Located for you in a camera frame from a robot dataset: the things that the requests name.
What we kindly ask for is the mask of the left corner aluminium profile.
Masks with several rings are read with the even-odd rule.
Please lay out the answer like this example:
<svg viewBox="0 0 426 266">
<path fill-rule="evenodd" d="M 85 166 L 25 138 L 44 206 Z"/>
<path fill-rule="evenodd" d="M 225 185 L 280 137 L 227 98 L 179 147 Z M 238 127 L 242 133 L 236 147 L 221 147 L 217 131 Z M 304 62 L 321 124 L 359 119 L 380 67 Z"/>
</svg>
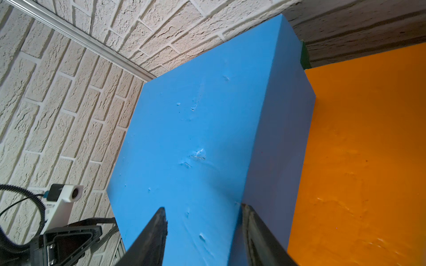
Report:
<svg viewBox="0 0 426 266">
<path fill-rule="evenodd" d="M 59 18 L 43 6 L 33 1 L 24 0 L 7 0 L 6 2 L 144 82 L 149 82 L 156 78 L 152 73 L 113 51 L 67 21 Z"/>
</svg>

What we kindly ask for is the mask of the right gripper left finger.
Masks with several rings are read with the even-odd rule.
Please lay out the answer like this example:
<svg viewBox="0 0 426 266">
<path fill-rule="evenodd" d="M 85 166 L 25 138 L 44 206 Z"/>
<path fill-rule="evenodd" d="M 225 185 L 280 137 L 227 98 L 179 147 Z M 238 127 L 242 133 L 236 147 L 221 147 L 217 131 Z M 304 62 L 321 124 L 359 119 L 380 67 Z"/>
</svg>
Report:
<svg viewBox="0 0 426 266">
<path fill-rule="evenodd" d="M 166 211 L 160 207 L 116 266 L 162 266 L 168 235 Z"/>
</svg>

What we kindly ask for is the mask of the orange shoebox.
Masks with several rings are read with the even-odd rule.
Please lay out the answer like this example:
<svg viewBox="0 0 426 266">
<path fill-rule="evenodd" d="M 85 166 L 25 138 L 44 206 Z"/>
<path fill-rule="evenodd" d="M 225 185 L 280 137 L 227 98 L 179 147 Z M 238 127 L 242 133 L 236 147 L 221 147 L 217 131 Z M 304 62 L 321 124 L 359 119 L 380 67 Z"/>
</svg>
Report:
<svg viewBox="0 0 426 266">
<path fill-rule="evenodd" d="M 425 44 L 306 74 L 316 103 L 288 253 L 302 266 L 425 265 Z"/>
</svg>

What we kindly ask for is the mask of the blue shoebox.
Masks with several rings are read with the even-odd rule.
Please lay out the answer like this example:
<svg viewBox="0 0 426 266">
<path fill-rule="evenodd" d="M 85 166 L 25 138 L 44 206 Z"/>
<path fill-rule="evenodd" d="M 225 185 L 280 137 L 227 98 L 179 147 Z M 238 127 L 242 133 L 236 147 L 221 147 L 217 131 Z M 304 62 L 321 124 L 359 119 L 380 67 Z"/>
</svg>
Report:
<svg viewBox="0 0 426 266">
<path fill-rule="evenodd" d="M 316 101 L 283 15 L 143 86 L 107 193 L 125 250 L 160 207 L 162 266 L 247 266 L 242 204 L 288 249 Z"/>
</svg>

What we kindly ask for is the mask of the green shoebox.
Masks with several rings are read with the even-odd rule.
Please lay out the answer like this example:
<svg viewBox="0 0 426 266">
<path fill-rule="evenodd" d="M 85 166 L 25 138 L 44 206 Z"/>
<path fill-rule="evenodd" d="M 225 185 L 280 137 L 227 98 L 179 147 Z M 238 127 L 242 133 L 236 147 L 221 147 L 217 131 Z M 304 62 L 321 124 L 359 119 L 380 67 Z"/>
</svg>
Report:
<svg viewBox="0 0 426 266">
<path fill-rule="evenodd" d="M 300 63 L 303 68 L 303 70 L 311 69 L 311 63 L 310 63 L 310 56 L 308 53 L 308 49 L 306 47 L 306 43 L 303 40 L 300 40 L 301 42 L 301 57 L 300 57 Z"/>
</svg>

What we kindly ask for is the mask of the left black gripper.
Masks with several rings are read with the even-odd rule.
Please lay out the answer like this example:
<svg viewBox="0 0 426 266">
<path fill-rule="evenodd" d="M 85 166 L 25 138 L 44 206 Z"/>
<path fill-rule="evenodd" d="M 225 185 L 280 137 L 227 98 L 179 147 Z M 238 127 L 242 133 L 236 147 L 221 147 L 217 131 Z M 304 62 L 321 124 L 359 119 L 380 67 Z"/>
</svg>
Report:
<svg viewBox="0 0 426 266">
<path fill-rule="evenodd" d="M 118 232 L 115 218 L 89 218 L 46 231 L 30 244 L 32 266 L 75 266 Z"/>
</svg>

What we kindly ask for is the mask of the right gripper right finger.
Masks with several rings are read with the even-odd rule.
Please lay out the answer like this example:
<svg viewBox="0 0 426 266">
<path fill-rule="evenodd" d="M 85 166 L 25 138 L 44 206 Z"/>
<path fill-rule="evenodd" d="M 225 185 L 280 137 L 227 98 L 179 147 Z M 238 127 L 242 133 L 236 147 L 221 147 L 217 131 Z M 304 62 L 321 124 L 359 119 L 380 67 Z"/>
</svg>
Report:
<svg viewBox="0 0 426 266">
<path fill-rule="evenodd" d="M 243 236 L 250 266 L 297 266 L 261 217 L 250 205 L 242 204 Z"/>
</svg>

